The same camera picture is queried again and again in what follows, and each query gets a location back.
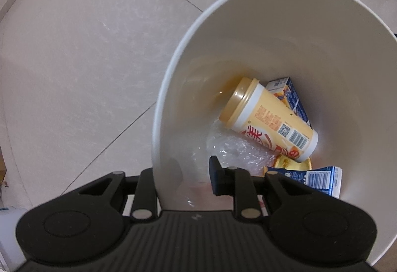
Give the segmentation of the blue milk carton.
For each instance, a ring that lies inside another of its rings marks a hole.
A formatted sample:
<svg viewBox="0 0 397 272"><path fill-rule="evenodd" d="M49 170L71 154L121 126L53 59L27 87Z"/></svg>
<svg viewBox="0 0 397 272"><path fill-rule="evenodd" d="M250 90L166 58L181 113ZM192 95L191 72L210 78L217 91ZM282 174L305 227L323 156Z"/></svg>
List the blue milk carton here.
<svg viewBox="0 0 397 272"><path fill-rule="evenodd" d="M342 169L339 167L324 167L316 170L291 170L284 168L265 167L264 172L275 171L321 191L334 198L340 197Z"/></svg>

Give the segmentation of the clear plastic wrap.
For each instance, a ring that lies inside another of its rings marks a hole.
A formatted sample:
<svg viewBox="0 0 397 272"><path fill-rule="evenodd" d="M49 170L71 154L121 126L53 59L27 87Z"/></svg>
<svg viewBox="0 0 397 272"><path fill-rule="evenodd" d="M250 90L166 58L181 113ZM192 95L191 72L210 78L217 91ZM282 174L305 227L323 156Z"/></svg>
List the clear plastic wrap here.
<svg viewBox="0 0 397 272"><path fill-rule="evenodd" d="M252 176L262 176L264 167L271 167L278 154L247 137L213 122L207 137L207 152L216 156L223 167L239 167Z"/></svg>

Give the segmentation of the white plastic trash bin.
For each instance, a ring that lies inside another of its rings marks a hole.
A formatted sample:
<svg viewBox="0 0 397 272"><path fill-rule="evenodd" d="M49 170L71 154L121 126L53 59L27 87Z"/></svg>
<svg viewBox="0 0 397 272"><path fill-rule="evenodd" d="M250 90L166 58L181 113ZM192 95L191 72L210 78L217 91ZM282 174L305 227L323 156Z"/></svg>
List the white plastic trash bin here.
<svg viewBox="0 0 397 272"><path fill-rule="evenodd" d="M162 82L152 159L160 204L229 209L209 181L209 157L262 174L278 154L339 167L340 198L375 220L368 257L396 241L396 33L359 0L218 0L179 43Z"/></svg>

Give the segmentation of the orange milk tea cup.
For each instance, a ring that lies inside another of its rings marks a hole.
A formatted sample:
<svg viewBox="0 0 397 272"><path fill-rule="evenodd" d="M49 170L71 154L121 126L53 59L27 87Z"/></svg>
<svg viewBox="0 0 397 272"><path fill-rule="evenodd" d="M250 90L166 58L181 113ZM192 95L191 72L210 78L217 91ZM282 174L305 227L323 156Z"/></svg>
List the orange milk tea cup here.
<svg viewBox="0 0 397 272"><path fill-rule="evenodd" d="M298 163L307 160L318 144L318 133L255 78L240 80L219 120Z"/></svg>

